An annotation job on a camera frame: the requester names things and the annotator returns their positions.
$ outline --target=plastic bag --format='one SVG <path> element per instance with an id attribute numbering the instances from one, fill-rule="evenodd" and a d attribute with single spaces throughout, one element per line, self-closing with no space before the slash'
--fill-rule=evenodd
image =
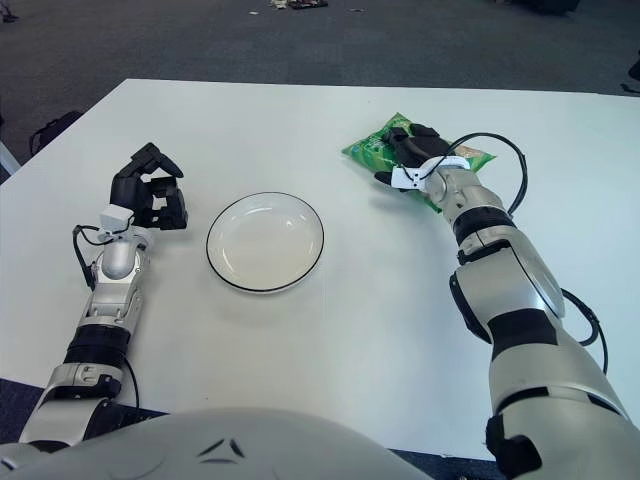
<path id="1" fill-rule="evenodd" d="M 404 128 L 409 133 L 409 125 L 411 120 L 407 119 L 404 115 L 396 113 L 391 120 L 389 120 L 385 126 L 348 147 L 342 149 L 342 153 L 353 158 L 359 164 L 367 167 L 372 172 L 390 172 L 394 167 L 399 164 L 396 161 L 395 152 L 393 148 L 382 141 L 382 137 L 389 129 L 393 127 Z M 465 147 L 461 145 L 456 148 L 455 154 L 464 157 L 469 162 L 469 167 L 474 172 L 480 170 L 484 165 L 493 160 L 495 155 L 476 150 L 475 148 Z M 414 198 L 420 199 L 435 211 L 440 212 L 440 209 L 436 207 L 430 200 L 428 200 L 422 193 L 417 190 L 408 192 Z"/>

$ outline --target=gray carpet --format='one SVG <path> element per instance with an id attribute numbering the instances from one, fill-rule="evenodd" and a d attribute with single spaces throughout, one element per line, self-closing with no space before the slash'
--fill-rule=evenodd
<path id="1" fill-rule="evenodd" d="M 640 48 L 637 0 L 560 17 L 490 0 L 13 3 L 20 21 L 0 24 L 2 138 L 22 163 L 31 133 L 127 77 L 622 94 Z"/>

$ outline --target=white plate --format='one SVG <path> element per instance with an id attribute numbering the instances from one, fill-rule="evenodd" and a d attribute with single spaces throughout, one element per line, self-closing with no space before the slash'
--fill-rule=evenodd
<path id="1" fill-rule="evenodd" d="M 309 204 L 265 192 L 241 198 L 218 215 L 207 236 L 207 258 L 234 287 L 275 292 L 309 273 L 323 245 L 322 222 Z"/>

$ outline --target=robotic hand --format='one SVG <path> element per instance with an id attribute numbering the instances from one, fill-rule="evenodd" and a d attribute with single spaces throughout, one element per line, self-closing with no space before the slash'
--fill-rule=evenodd
<path id="1" fill-rule="evenodd" d="M 168 176 L 143 180 L 161 169 Z M 122 423 L 123 409 L 114 399 L 122 384 L 126 353 L 142 309 L 141 283 L 149 266 L 153 238 L 148 228 L 187 226 L 180 169 L 149 143 L 113 179 L 111 201 L 100 215 L 101 227 L 73 230 L 76 255 L 92 292 L 64 363 L 53 371 L 20 437 L 45 451 L 75 445 Z M 154 201 L 166 205 L 154 209 Z M 85 230 L 97 231 L 99 242 Z M 86 265 L 78 234 L 103 252 Z"/>
<path id="2" fill-rule="evenodd" d="M 493 345 L 494 416 L 486 433 L 498 466 L 507 478 L 637 478 L 640 432 L 604 373 L 562 328 L 563 291 L 513 222 L 526 191 L 524 156 L 504 137 L 471 134 L 430 158 L 417 151 L 425 127 L 411 130 L 414 137 L 392 131 L 387 141 L 413 168 L 376 178 L 421 190 L 453 229 L 460 267 L 451 293 L 467 328 Z M 448 157 L 474 136 L 506 141 L 521 159 L 523 184 L 509 211 L 468 164 Z"/>

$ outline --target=white table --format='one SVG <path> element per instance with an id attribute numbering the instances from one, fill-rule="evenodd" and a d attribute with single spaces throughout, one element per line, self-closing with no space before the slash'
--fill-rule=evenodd
<path id="1" fill-rule="evenodd" d="M 0 376 L 44 386 L 62 361 L 89 293 L 71 229 L 97 223 L 113 175 L 153 141 L 185 173 L 190 218 L 156 235 L 130 350 L 145 408 L 291 409 L 390 448 L 490 458 L 490 346 L 449 294 L 453 234 L 340 153 L 396 111 L 449 139 L 501 133 L 527 154 L 516 222 L 599 314 L 609 378 L 640 421 L 640 100 L 591 94 L 127 80 L 0 188 Z M 480 176 L 509 203 L 516 159 L 471 145 L 499 155 Z M 300 285 L 254 296 L 216 277 L 204 241 L 226 205 L 267 190 L 310 203 L 326 244 Z M 121 399 L 132 402 L 130 384 Z"/>

